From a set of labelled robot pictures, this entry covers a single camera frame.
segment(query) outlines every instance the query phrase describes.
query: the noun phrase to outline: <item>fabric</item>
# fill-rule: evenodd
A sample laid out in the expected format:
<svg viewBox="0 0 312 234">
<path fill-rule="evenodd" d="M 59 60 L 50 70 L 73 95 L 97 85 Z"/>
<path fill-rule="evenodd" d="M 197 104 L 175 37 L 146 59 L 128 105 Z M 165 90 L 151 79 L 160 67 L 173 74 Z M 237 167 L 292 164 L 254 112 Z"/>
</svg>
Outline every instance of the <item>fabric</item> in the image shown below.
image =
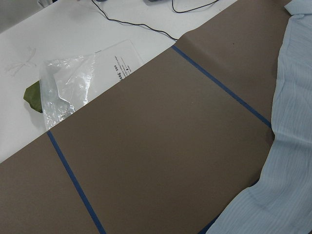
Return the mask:
<svg viewBox="0 0 312 234">
<path fill-rule="evenodd" d="M 312 230 L 312 1 L 293 0 L 278 58 L 275 141 L 259 182 L 242 191 L 207 234 Z"/>
</svg>

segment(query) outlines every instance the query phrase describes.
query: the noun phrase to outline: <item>white desk surface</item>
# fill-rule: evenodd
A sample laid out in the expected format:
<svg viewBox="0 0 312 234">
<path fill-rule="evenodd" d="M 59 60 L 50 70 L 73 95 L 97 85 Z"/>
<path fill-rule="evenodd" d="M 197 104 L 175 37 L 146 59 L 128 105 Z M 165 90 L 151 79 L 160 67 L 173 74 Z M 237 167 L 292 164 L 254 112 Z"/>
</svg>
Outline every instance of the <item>white desk surface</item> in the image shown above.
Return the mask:
<svg viewBox="0 0 312 234">
<path fill-rule="evenodd" d="M 172 11 L 171 0 L 107 0 L 99 3 L 109 17 L 145 23 L 175 38 L 195 29 L 236 0 L 220 0 L 186 14 Z M 207 4 L 207 0 L 175 0 L 177 10 Z M 131 40 L 144 63 L 174 44 L 165 35 L 137 26 L 111 22 L 90 0 L 58 0 L 0 34 L 0 162 L 43 134 L 43 116 L 23 100 L 25 89 L 39 79 L 44 60 L 86 55 L 125 39 Z M 36 49 L 30 64 L 24 63 Z"/>
</svg>

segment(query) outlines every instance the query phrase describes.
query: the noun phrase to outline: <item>green fabric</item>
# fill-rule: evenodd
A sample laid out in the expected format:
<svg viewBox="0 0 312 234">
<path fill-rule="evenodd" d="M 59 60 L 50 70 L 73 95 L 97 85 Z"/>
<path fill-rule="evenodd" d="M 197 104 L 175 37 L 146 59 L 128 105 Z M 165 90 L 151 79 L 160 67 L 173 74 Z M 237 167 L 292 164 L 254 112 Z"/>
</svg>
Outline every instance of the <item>green fabric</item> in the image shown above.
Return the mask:
<svg viewBox="0 0 312 234">
<path fill-rule="evenodd" d="M 27 101 L 30 107 L 35 111 L 42 113 L 39 80 L 25 90 L 24 100 Z"/>
</svg>

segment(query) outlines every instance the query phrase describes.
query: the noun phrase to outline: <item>table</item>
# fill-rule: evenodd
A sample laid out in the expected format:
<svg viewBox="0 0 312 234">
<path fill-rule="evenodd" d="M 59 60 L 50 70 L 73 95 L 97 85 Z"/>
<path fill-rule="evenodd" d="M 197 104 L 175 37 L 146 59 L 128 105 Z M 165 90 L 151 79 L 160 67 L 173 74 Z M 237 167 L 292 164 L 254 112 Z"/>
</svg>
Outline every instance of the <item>table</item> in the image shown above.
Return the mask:
<svg viewBox="0 0 312 234">
<path fill-rule="evenodd" d="M 179 38 L 235 1 L 220 0 L 186 14 L 174 13 L 170 0 L 110 0 L 99 5 L 111 18 L 145 23 Z M 185 10 L 203 4 L 207 1 L 176 0 L 175 6 Z M 108 21 L 89 0 L 59 0 L 1 33 L 0 162 L 46 131 L 42 114 L 23 100 L 25 89 L 39 79 L 42 61 L 90 54 L 125 39 L 131 40 L 144 63 L 175 42 L 142 27 Z"/>
</svg>

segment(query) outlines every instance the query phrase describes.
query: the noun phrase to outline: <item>brown paper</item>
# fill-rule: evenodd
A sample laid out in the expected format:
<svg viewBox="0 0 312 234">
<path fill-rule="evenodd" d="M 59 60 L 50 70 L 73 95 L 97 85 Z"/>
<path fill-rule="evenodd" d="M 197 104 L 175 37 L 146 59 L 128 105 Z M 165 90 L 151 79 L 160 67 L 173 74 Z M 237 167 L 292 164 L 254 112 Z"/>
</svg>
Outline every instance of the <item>brown paper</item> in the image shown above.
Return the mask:
<svg viewBox="0 0 312 234">
<path fill-rule="evenodd" d="M 287 2 L 239 0 L 176 44 L 268 120 Z M 259 178 L 273 141 L 172 48 L 51 132 L 108 234 L 198 233 Z M 0 176 L 6 233 L 96 232 L 48 137 Z"/>
</svg>

